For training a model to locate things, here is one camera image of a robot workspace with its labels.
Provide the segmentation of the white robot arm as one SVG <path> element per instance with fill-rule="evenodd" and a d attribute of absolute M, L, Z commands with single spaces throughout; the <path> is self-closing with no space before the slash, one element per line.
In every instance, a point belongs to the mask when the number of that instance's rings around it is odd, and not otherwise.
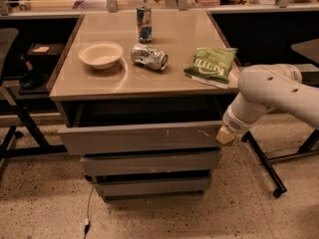
<path fill-rule="evenodd" d="M 293 65 L 254 65 L 237 81 L 239 93 L 222 117 L 216 139 L 222 144 L 245 134 L 264 115 L 280 110 L 319 129 L 319 89 L 302 83 Z"/>

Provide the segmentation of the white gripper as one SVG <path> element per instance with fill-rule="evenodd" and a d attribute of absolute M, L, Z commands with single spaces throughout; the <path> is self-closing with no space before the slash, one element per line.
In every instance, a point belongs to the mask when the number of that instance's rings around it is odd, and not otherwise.
<path fill-rule="evenodd" d="M 226 145 L 232 143 L 236 137 L 236 133 L 246 133 L 253 126 L 253 122 L 246 122 L 239 119 L 228 107 L 222 117 L 223 126 L 219 129 L 216 140 Z"/>

